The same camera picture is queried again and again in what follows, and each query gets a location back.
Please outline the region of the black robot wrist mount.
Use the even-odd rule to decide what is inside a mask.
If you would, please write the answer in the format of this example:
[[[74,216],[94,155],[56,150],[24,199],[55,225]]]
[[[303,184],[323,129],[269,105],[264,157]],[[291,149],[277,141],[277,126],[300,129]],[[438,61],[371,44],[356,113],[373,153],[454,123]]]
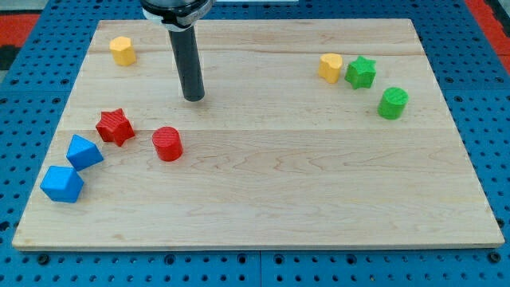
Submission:
[[[144,17],[173,32],[182,32],[204,18],[214,0],[140,0]]]

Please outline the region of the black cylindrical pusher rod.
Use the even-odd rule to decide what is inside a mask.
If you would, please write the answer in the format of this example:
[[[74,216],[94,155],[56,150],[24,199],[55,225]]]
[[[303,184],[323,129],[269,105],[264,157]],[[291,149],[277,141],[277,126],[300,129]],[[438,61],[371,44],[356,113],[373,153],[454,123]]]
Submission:
[[[169,32],[171,47],[185,100],[200,101],[205,96],[202,69],[194,27]]]

